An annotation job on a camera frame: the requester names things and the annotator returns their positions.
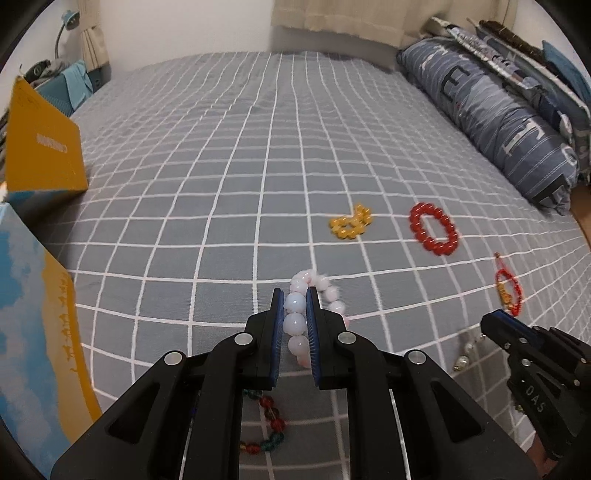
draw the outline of pearl bracelet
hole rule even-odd
[[[320,275],[314,270],[302,270],[291,279],[290,293],[285,298],[283,308],[287,315],[283,320],[283,331],[291,338],[287,343],[289,351],[297,357],[297,363],[304,368],[311,367],[310,344],[303,335],[307,330],[306,319],[306,293],[308,287],[316,287],[324,292],[324,299],[328,302],[328,310],[343,315],[345,304],[339,300],[339,289],[330,285],[330,280],[325,275]],[[343,316],[345,327],[349,328],[349,320]]]

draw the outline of red bead bracelet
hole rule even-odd
[[[446,243],[437,242],[427,234],[421,223],[421,215],[423,214],[434,216],[443,225],[447,233]],[[410,229],[414,232],[414,237],[423,244],[426,250],[436,255],[451,255],[455,252],[458,244],[456,226],[439,207],[435,207],[432,203],[419,202],[410,210],[408,220],[410,221]]]

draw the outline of gray plaid bedsheet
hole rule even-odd
[[[390,352],[421,348],[448,372],[500,307],[496,251],[523,286],[521,320],[589,340],[591,255],[576,222],[530,206],[397,72],[316,53],[207,54],[113,80],[74,119],[90,187],[37,235],[76,282],[103,409],[165,352],[241,331],[304,268],[339,286],[351,330]],[[413,240],[419,201],[453,217],[452,256]],[[356,202],[374,222],[340,241],[327,221]],[[348,478],[346,396],[314,389],[286,351],[273,396],[287,439],[243,456],[241,478]],[[532,427],[512,407],[504,355],[486,340],[454,377],[524,445]],[[243,439],[268,434],[263,419],[246,400]]]

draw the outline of white bead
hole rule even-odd
[[[306,295],[308,291],[308,284],[303,278],[292,278],[290,283],[290,291],[295,291],[297,293],[301,293],[302,295]]]
[[[290,341],[287,342],[287,348],[295,356],[304,356],[310,354],[310,344],[308,339],[303,335],[291,337]]]
[[[456,372],[461,372],[470,364],[470,359],[466,355],[461,355],[457,358],[456,363],[453,366],[453,369]]]
[[[326,275],[318,275],[315,284],[318,291],[325,291],[330,287],[330,280]]]
[[[468,342],[464,345],[464,353],[466,355],[470,355],[474,351],[474,344],[472,342]]]
[[[345,304],[340,300],[334,301],[329,305],[329,310],[342,315],[345,313]]]
[[[303,278],[304,281],[309,285],[312,281],[312,270],[302,270],[294,275],[294,278]]]
[[[301,313],[290,313],[283,320],[283,331],[287,335],[301,335],[306,331],[306,319]]]
[[[287,310],[287,313],[304,313],[306,311],[306,298],[301,293],[294,291],[285,298],[283,308]]]
[[[339,299],[339,288],[331,285],[324,291],[324,298],[329,303],[337,301]]]
[[[300,355],[297,358],[297,364],[300,367],[310,368],[312,366],[312,360],[310,359],[310,355]]]

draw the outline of beige curtain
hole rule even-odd
[[[473,31],[466,18],[497,20],[511,28],[518,0],[275,0],[271,23],[346,33],[406,47],[439,33],[436,15]]]
[[[105,36],[100,27],[100,3],[99,0],[78,0],[78,8],[82,58],[87,72],[91,72],[109,63]]]

